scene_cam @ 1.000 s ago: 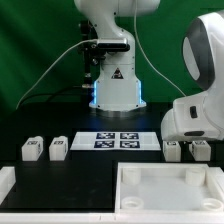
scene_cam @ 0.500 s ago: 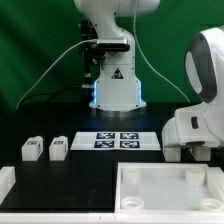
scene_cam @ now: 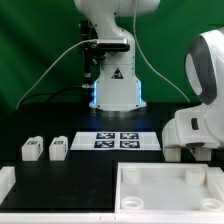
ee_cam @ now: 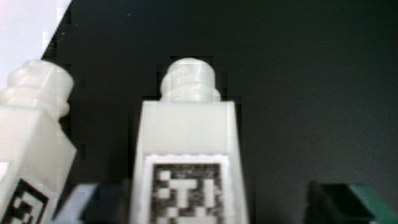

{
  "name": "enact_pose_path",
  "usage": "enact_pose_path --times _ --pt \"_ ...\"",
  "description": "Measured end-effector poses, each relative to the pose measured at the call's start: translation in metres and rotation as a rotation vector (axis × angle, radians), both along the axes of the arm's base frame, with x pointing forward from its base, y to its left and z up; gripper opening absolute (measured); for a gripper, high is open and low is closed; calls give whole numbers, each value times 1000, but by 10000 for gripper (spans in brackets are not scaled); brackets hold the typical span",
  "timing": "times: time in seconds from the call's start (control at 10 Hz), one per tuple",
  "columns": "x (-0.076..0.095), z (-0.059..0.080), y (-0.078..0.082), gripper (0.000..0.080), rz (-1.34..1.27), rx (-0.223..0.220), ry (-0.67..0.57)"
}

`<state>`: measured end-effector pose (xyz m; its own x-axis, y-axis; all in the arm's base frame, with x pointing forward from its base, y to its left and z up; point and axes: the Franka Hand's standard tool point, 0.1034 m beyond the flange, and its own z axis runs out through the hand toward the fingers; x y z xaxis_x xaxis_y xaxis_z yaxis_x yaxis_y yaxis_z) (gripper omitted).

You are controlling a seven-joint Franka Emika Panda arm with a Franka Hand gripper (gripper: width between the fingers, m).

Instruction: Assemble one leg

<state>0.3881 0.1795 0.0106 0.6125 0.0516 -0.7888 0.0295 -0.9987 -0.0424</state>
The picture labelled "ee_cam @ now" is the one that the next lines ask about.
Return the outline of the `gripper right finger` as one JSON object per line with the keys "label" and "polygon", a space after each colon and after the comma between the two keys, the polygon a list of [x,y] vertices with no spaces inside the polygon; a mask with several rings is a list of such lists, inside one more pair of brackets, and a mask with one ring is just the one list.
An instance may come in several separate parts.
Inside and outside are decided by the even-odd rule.
{"label": "gripper right finger", "polygon": [[309,183],[306,224],[389,224],[389,207],[368,185]]}

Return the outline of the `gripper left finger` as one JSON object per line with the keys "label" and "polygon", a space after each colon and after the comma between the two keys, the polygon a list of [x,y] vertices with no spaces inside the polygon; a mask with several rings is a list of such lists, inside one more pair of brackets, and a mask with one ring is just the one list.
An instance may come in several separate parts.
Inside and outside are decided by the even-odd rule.
{"label": "gripper left finger", "polygon": [[128,224],[125,182],[80,184],[70,194],[55,224]]}

